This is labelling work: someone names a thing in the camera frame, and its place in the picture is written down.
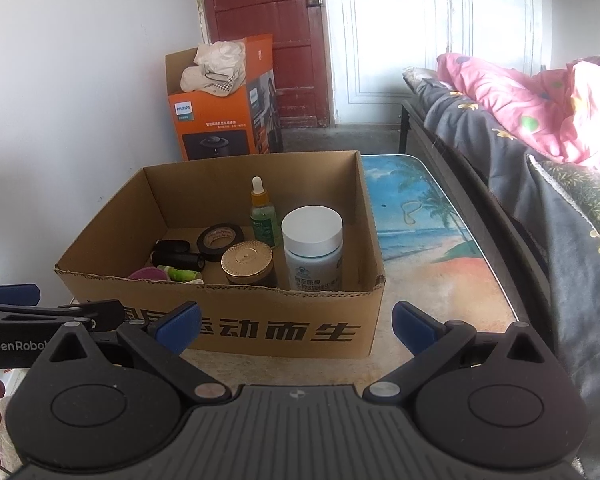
dropper bottle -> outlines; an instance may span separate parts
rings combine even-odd
[[[282,232],[276,216],[276,208],[269,201],[269,193],[262,187],[262,179],[254,176],[251,181],[251,226],[256,240],[275,248],[282,243]]]

white supplement jar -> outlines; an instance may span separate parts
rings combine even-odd
[[[333,209],[308,205],[282,221],[292,290],[342,290],[342,218]]]

white cloth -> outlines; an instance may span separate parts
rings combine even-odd
[[[180,88],[183,92],[202,90],[226,97],[240,88],[246,79],[244,58],[244,43],[241,41],[201,44],[194,60],[197,66],[184,69]]]
[[[215,81],[228,81],[244,67],[244,43],[239,41],[216,41],[212,45],[198,47],[196,65],[200,72]]]

pink blanket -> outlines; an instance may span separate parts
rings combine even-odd
[[[600,170],[600,66],[578,61],[528,76],[476,57],[443,54],[438,77],[551,160]]]

black tape roll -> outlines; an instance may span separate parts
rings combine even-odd
[[[196,253],[165,253],[164,251],[154,251],[151,254],[151,263],[154,266],[166,265],[176,269],[197,270],[202,272],[205,268],[205,257]]]
[[[244,233],[235,224],[216,224],[202,231],[198,237],[198,250],[210,262],[219,262],[231,246],[244,241]]]

